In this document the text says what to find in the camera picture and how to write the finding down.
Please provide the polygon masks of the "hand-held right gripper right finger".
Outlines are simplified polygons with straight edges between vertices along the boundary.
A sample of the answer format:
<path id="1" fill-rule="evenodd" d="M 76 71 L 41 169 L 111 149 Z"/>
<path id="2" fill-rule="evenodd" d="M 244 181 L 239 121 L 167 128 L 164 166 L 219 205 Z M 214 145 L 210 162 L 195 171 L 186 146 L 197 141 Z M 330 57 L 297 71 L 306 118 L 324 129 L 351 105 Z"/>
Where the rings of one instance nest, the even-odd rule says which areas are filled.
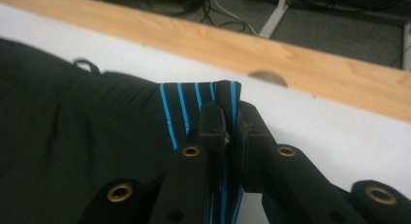
<path id="1" fill-rule="evenodd" d="M 246 102 L 237 108 L 234 167 L 246 192 L 263 195 L 274 224 L 366 224 L 301 150 L 275 141 Z"/>

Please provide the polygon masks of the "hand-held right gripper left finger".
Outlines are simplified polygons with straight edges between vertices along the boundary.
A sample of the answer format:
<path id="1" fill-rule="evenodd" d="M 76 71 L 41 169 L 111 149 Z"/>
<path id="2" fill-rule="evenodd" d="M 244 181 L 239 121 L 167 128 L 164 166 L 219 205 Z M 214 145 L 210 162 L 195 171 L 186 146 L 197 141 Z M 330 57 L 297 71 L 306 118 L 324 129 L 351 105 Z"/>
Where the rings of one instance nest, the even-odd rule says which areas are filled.
<path id="1" fill-rule="evenodd" d="M 221 189 L 228 143 L 222 109 L 201 107 L 199 130 L 173 155 L 148 224 L 207 224 L 211 197 Z"/>

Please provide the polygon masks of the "black garment with blue stripes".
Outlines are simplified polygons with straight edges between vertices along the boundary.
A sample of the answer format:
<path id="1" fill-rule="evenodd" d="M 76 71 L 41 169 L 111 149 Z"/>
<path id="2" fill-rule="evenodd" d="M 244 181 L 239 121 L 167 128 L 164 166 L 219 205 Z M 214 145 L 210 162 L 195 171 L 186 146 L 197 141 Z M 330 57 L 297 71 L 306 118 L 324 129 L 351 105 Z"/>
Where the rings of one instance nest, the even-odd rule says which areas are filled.
<path id="1" fill-rule="evenodd" d="M 124 147 L 139 153 L 120 163 L 127 176 L 108 179 L 89 197 L 76 224 L 148 224 L 174 152 L 199 130 L 204 104 L 215 102 L 225 116 L 223 182 L 211 197 L 207 224 L 234 224 L 242 190 L 231 166 L 241 86 L 236 81 L 165 85 L 101 72 L 85 61 L 0 39 L 0 144 L 7 169 L 17 173 L 17 149 L 33 145 L 51 156 L 69 146 L 70 132 L 86 148 L 83 167 L 113 169 L 111 154 Z"/>

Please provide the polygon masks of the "grey round table grommet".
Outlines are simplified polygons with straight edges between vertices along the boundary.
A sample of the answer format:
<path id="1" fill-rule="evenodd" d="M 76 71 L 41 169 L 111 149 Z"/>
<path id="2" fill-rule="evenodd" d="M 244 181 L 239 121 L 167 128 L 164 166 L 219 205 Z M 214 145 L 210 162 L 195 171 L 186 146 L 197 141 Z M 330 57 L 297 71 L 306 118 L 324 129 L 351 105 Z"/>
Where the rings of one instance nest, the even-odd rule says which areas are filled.
<path id="1" fill-rule="evenodd" d="M 273 83 L 276 85 L 280 85 L 283 87 L 288 86 L 287 81 L 285 81 L 281 76 L 279 76 L 275 72 L 271 72 L 267 70 L 254 71 L 249 74 L 249 77 L 257 79 L 257 80 L 262 80 L 265 82 Z"/>

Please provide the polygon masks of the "white metal desk frame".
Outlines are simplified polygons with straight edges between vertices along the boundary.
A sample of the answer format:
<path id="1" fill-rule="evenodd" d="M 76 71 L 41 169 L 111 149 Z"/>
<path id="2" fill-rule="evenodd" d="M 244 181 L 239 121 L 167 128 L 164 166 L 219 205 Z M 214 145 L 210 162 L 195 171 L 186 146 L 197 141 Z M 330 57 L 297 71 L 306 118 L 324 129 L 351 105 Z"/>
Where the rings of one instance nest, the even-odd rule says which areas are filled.
<path id="1" fill-rule="evenodd" d="M 265 39 L 271 37 L 288 8 L 289 5 L 287 4 L 287 0 L 278 0 L 276 8 L 266 21 L 258 36 Z M 402 70 L 411 72 L 411 20 L 406 21 L 403 25 L 402 53 L 399 59 L 401 60 Z"/>

